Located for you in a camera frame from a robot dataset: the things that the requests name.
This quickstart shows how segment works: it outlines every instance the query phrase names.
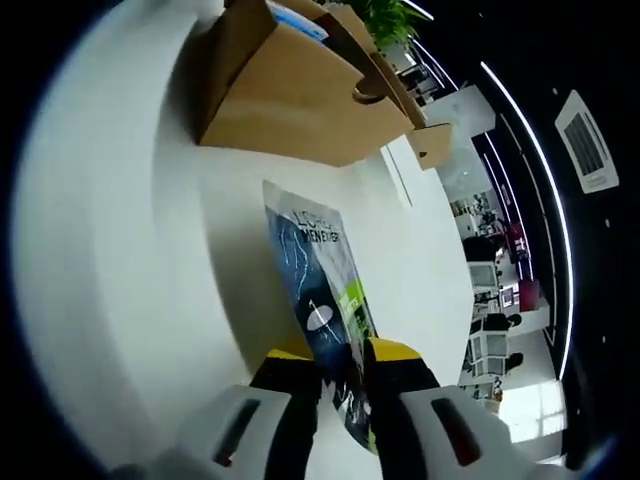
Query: potted plant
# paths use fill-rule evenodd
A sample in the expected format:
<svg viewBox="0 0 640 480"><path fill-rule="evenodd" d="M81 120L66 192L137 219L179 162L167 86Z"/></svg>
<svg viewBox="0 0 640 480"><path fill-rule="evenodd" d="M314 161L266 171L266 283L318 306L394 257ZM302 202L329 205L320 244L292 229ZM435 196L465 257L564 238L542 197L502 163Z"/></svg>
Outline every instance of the potted plant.
<svg viewBox="0 0 640 480"><path fill-rule="evenodd" d="M425 17L402 0L341 0L365 23L378 48L406 44L415 34L413 24Z"/></svg>

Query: ceiling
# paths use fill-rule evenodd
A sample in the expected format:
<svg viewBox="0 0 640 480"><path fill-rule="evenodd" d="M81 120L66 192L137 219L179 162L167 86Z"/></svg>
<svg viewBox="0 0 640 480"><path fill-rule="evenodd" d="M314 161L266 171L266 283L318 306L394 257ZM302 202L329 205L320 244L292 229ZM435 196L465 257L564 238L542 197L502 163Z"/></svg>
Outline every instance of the ceiling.
<svg viewBox="0 0 640 480"><path fill-rule="evenodd" d="M638 387L638 349L634 329L635 181L631 172L638 148L633 127L640 103L632 72L633 19L615 2L574 0L419 1L435 18L419 28L422 43L458 84L476 84L498 114L492 139L513 184L529 235L533 268L547 297L552 297L552 253L540 191L549 224L556 266L558 315L552 354L560 369L567 337L567 255L551 187L522 123L495 84L480 68L486 62L524 112L541 143L556 179L567 217L575 275L575 313L571 349L564 376L569 429L565 451L579 465L586 452L621 431L633 413ZM578 90L611 151L620 186L582 193L554 121L569 92ZM522 146L533 179L504 119ZM483 138L474 139L490 151Z"/></svg>

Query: led light strip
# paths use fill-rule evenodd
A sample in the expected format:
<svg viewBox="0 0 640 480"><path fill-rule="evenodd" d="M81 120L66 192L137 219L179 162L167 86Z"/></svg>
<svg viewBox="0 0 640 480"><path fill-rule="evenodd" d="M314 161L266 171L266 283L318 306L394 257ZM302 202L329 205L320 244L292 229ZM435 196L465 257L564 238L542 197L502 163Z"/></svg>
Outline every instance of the led light strip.
<svg viewBox="0 0 640 480"><path fill-rule="evenodd" d="M567 227L567 219L564 213L564 207L562 206L562 201L560 200L560 193L558 192L556 181L553 178L551 169L549 168L549 162L547 161L547 157L542 151L540 142L538 142L537 137L533 133L533 129L531 128L531 125L529 125L528 120L525 118L524 113L522 113L522 110L520 110L520 107L518 106L516 101L513 99L513 97L511 96L509 91L506 89L506 87L502 84L500 79L498 79L498 77L496 77L496 74L493 73L493 70L491 70L489 66L484 62L480 62L480 66L487 73L487 75L489 75L491 80L493 80L493 82L496 84L498 89L500 89L504 97L507 99L511 107L516 112L516 115L518 115L518 118L520 118L520 121L522 122L524 129L527 131L527 134L529 135L529 138L531 138L531 142L533 143L533 146L535 147L536 151L538 152L538 156L542 161L542 166L544 167L544 171L547 174L549 184L551 185L551 191L553 192L553 197L556 202L556 206L558 208L558 216L560 217L560 226L562 227L562 235L564 238L564 248L567 254L567 289L568 289L568 297L569 297L569 302L568 302L569 311L567 312L567 340L564 345L564 354L562 356L562 364L560 366L560 376L559 376L559 379L562 380L562 377L564 377L565 369L567 367L567 358L569 356L569 348L571 346L571 331L573 330L573 302L574 302L573 259L571 257L571 242L569 240L569 229Z"/></svg>
<svg viewBox="0 0 640 480"><path fill-rule="evenodd" d="M417 12L423 14L425 17L427 17L429 20L433 20L433 15L431 15L429 12L427 12L424 8L416 5L415 3L413 3L411 0L402 0L404 3L406 3L407 5L409 5L411 8L413 8L414 10L416 10Z"/></svg>
<svg viewBox="0 0 640 480"><path fill-rule="evenodd" d="M427 49L426 49L426 48L424 48L424 47L420 44L420 42L418 42L415 38L413 38L413 37L409 37L409 38L413 41L413 43L415 43L416 47L418 47L420 50L422 50L422 51L424 52L424 54L425 54L427 57L429 57L433 63L435 63L435 64L436 64L436 66L440 69L440 71L444 74L444 76L445 76L445 77L447 77L447 80L449 80L449 82L451 82L451 85L453 85L453 88L455 88L456 90L460 90L460 89L458 88L458 85L456 85L456 82L454 82L454 81L451 79L451 77L449 76L449 74L447 73L447 71L446 71L444 68L442 68L442 65L440 65L440 64L438 63L438 61L437 61L435 58L433 58L433 55L431 55L431 54L427 51Z"/></svg>
<svg viewBox="0 0 640 480"><path fill-rule="evenodd" d="M509 193L511 193L511 200L513 201L513 204L516 207L516 212L518 212L518 217L520 218L520 226L522 227L522 235L524 236L524 243L527 244L527 252L529 253L528 256L528 263L529 263L529 272L531 272L531 279L533 279L533 264L531 263L531 248L529 248L529 238L527 238L527 231L524 229L524 220L522 219L522 214L520 213L520 207L518 206L518 201L516 200L516 196L513 193L513 187L511 187L511 182L509 181L509 177L507 176L507 171L504 168L504 164L502 163L502 160L500 160L500 156L498 155L498 151L496 150L496 147L493 145L493 142L491 141L491 138L489 137L488 133L484 134L485 137L487 137L487 141L489 142L489 145L491 145L491 150L493 150L493 154L496 156L496 159L498 160L498 165L500 165L500 169L502 170L502 174L504 175L504 179L507 182L507 186L509 187Z"/></svg>

